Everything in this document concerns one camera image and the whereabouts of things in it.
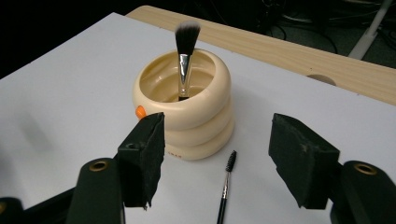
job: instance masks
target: mascara wand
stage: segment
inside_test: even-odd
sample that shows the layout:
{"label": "mascara wand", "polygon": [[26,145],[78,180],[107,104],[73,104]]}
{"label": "mascara wand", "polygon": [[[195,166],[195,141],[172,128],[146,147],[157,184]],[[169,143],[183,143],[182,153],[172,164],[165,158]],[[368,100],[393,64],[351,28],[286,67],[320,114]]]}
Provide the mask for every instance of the mascara wand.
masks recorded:
{"label": "mascara wand", "polygon": [[235,164],[235,160],[236,160],[236,151],[234,150],[233,153],[231,153],[231,156],[227,162],[227,167],[225,168],[227,175],[225,177],[223,193],[221,196],[218,224],[223,223],[224,213],[225,213],[225,205],[227,203],[227,198],[228,198],[228,188],[229,188],[229,184],[230,184],[230,176],[231,176],[231,171],[233,170],[233,165]]}
{"label": "mascara wand", "polygon": [[183,21],[175,31],[178,53],[178,100],[190,97],[190,59],[201,31],[197,21]]}

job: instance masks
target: black bristles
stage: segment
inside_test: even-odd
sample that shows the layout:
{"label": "black bristles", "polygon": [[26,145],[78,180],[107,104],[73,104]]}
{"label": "black bristles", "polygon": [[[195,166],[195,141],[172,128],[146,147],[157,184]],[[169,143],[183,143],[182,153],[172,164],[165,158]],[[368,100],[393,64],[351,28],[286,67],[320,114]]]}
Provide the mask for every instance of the black bristles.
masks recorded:
{"label": "black bristles", "polygon": [[233,170],[233,165],[235,164],[235,160],[236,160],[236,151],[234,150],[233,153],[231,153],[230,159],[228,159],[227,167],[225,168],[225,171],[231,172]]}
{"label": "black bristles", "polygon": [[197,21],[183,21],[175,31],[177,53],[192,55],[201,26]]}

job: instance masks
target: brush ferrule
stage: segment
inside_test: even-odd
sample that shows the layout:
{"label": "brush ferrule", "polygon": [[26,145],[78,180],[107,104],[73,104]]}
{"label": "brush ferrule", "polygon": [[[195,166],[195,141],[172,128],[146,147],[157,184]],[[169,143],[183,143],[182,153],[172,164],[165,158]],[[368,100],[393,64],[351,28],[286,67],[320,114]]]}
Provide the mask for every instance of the brush ferrule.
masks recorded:
{"label": "brush ferrule", "polygon": [[230,184],[230,175],[231,175],[231,173],[227,172],[227,175],[226,175],[225,181],[224,181],[223,193],[222,193],[222,196],[221,196],[221,198],[223,198],[223,199],[227,199],[228,198],[228,186]]}
{"label": "brush ferrule", "polygon": [[178,55],[178,96],[179,97],[189,97],[190,96],[190,59],[189,54],[179,54]]}

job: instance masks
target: wooden surface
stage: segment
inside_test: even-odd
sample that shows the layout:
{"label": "wooden surface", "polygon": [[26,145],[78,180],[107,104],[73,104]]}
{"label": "wooden surface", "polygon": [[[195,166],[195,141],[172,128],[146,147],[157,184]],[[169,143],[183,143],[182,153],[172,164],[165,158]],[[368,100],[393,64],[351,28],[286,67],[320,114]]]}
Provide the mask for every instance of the wooden surface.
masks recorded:
{"label": "wooden surface", "polygon": [[396,69],[311,49],[265,35],[143,6],[126,17],[174,31],[184,20],[201,23],[199,40],[304,76],[323,75],[338,87],[396,105]]}

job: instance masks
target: cream ceramic holder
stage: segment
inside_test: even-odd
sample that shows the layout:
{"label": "cream ceramic holder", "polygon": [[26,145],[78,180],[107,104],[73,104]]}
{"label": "cream ceramic holder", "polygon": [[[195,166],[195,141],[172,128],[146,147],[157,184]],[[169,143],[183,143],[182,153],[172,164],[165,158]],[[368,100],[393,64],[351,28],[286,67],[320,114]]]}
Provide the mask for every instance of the cream ceramic holder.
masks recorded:
{"label": "cream ceramic holder", "polygon": [[190,98],[178,101],[178,55],[171,51],[150,62],[134,82],[134,107],[147,115],[165,114],[165,149],[183,160],[219,151],[233,132],[231,77],[213,53],[196,49],[191,57]]}

